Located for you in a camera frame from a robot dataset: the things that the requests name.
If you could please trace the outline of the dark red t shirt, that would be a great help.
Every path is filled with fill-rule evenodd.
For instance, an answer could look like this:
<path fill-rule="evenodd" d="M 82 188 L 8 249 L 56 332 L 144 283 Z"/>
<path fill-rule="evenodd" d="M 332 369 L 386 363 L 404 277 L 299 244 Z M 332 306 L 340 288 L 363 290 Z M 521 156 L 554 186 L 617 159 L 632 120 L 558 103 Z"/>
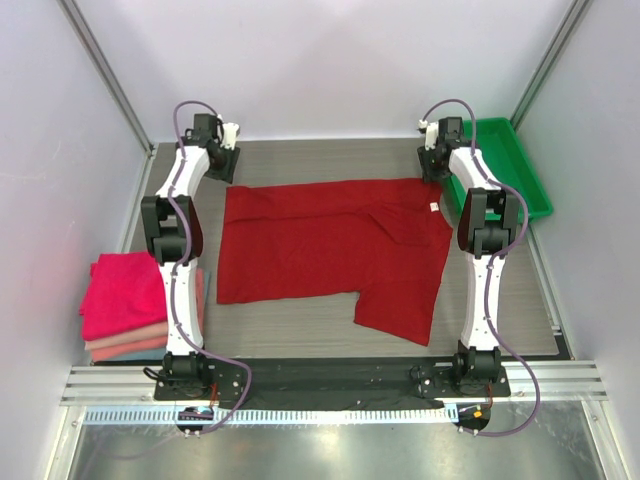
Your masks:
<path fill-rule="evenodd" d="M 217 301 L 355 293 L 354 322 L 426 346 L 453 229 L 419 178 L 230 187 Z"/>

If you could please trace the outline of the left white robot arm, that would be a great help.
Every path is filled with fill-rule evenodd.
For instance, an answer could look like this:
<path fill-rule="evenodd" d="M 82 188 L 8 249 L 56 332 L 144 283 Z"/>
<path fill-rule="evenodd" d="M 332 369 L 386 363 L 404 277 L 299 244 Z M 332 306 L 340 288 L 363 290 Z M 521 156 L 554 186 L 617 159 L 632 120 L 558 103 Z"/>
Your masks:
<path fill-rule="evenodd" d="M 168 338 L 159 371 L 145 373 L 161 401 L 199 400 L 213 389 L 199 320 L 198 259 L 203 234 L 194 197 L 203 178 L 233 182 L 239 159 L 240 126 L 217 114 L 196 114 L 178 133 L 173 166 L 155 194 L 141 200 L 146 247 L 164 290 Z"/>

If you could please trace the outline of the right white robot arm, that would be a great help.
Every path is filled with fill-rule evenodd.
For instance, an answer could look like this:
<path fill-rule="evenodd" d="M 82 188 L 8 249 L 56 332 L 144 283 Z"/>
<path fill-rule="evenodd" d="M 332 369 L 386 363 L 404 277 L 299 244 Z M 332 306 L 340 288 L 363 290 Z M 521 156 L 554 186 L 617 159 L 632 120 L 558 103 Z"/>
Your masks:
<path fill-rule="evenodd" d="M 522 196 L 500 182 L 476 145 L 466 137 L 460 117 L 437 122 L 421 119 L 424 145 L 417 150 L 423 179 L 436 182 L 455 177 L 466 189 L 457 227 L 457 243 L 468 267 L 466 320 L 458 350 L 447 372 L 448 387 L 462 396 L 488 395 L 504 381 L 498 333 L 500 282 L 506 256 L 521 239 Z"/>

